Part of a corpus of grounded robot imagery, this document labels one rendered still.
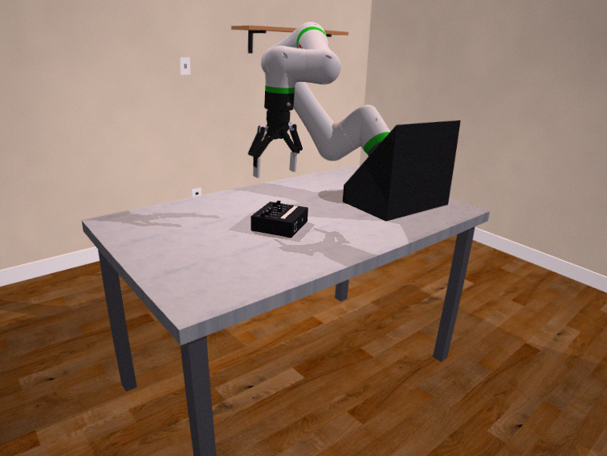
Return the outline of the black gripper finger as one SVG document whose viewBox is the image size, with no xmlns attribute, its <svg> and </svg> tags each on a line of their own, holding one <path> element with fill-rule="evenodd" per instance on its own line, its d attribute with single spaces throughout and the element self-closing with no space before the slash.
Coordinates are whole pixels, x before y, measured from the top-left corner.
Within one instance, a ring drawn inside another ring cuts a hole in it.
<svg viewBox="0 0 607 456">
<path fill-rule="evenodd" d="M 292 172 L 296 172 L 296 162 L 297 162 L 297 153 L 299 153 L 299 151 L 303 150 L 303 147 L 301 145 L 300 139 L 299 139 L 299 135 L 297 132 L 297 125 L 290 123 L 289 124 L 289 130 L 291 133 L 291 137 L 292 140 L 290 138 L 290 136 L 288 135 L 287 131 L 285 128 L 282 128 L 282 133 L 284 135 L 284 140 L 287 143 L 288 147 L 290 148 L 291 155 L 290 155 L 290 168 L 289 170 L 291 170 Z"/>
<path fill-rule="evenodd" d="M 258 126 L 257 134 L 253 140 L 253 143 L 250 147 L 248 155 L 253 156 L 253 176 L 259 178 L 260 175 L 260 156 L 266 147 L 270 144 L 271 141 L 274 140 L 275 136 L 279 133 L 279 130 L 276 129 L 271 136 L 266 133 L 268 127 Z M 266 135 L 264 136 L 264 133 Z M 264 137 L 264 138 L 263 138 Z M 262 143 L 261 143 L 262 141 Z"/>
</svg>

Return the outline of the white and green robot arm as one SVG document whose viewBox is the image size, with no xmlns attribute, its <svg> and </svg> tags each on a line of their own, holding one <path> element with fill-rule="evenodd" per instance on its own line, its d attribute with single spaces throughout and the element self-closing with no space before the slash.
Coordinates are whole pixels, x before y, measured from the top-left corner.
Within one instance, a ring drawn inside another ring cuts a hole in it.
<svg viewBox="0 0 607 456">
<path fill-rule="evenodd" d="M 340 60 L 328 51 L 322 29 L 315 22 L 306 22 L 264 52 L 264 108 L 271 112 L 295 109 L 319 154 L 328 161 L 337 161 L 359 147 L 369 156 L 390 133 L 376 108 L 361 106 L 334 123 L 306 84 L 329 84 L 340 74 Z"/>
</svg>

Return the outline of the black lighting desk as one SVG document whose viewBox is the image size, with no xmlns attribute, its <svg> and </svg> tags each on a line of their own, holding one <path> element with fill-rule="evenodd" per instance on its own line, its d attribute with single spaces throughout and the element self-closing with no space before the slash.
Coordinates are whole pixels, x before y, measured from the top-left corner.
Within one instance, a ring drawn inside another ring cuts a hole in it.
<svg viewBox="0 0 607 456">
<path fill-rule="evenodd" d="M 251 230 L 292 238 L 308 221 L 308 207 L 268 202 L 251 215 Z"/>
</svg>

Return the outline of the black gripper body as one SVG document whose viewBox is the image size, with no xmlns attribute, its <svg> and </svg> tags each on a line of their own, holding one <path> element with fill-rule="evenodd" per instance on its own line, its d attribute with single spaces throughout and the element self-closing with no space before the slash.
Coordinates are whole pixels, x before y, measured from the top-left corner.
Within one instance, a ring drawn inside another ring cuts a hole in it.
<svg viewBox="0 0 607 456">
<path fill-rule="evenodd" d="M 267 133 L 269 136 L 278 129 L 279 133 L 275 136 L 275 140 L 283 139 L 284 135 L 282 133 L 282 128 L 285 128 L 286 131 L 289 130 L 289 124 L 276 124 L 276 123 L 289 123 L 290 122 L 290 111 L 288 112 L 271 112 L 267 110 Z"/>
</svg>

